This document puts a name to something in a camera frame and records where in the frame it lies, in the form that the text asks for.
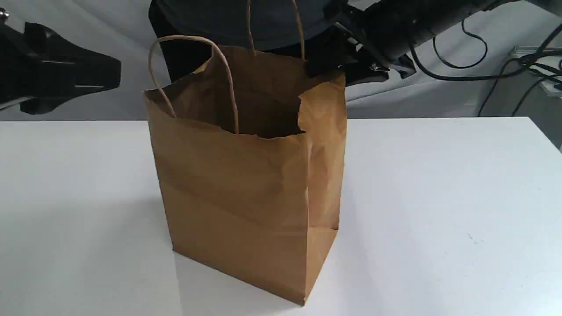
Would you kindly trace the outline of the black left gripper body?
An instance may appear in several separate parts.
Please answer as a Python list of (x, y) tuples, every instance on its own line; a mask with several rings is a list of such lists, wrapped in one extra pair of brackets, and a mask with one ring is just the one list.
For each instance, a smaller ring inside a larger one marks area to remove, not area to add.
[(52, 112), (84, 95), (116, 89), (121, 61), (66, 40), (54, 30), (27, 22), (18, 32), (2, 23), (0, 103), (30, 115)]

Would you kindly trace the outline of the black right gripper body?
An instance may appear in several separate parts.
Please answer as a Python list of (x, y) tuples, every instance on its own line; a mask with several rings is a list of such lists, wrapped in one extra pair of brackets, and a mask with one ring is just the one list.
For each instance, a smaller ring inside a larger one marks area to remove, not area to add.
[(306, 62), (309, 77), (339, 69), (346, 85), (354, 86), (385, 82), (391, 70), (402, 79), (416, 73), (401, 17), (387, 1), (362, 10), (347, 0), (331, 0), (323, 13), (335, 34), (325, 52)]

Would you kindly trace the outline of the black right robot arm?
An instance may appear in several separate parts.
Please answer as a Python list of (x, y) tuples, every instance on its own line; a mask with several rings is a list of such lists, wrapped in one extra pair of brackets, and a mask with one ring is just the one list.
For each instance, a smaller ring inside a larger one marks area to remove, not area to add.
[(451, 77), (431, 73), (420, 64), (415, 49), (462, 20), (504, 4), (503, 0), (380, 0), (359, 9), (347, 0), (332, 0), (325, 19), (336, 30), (327, 52), (305, 62), (309, 77), (335, 70), (346, 76), (346, 85), (382, 83), (394, 70), (402, 79), (421, 70), (445, 81), (483, 81), (509, 78), (524, 72), (489, 76)]

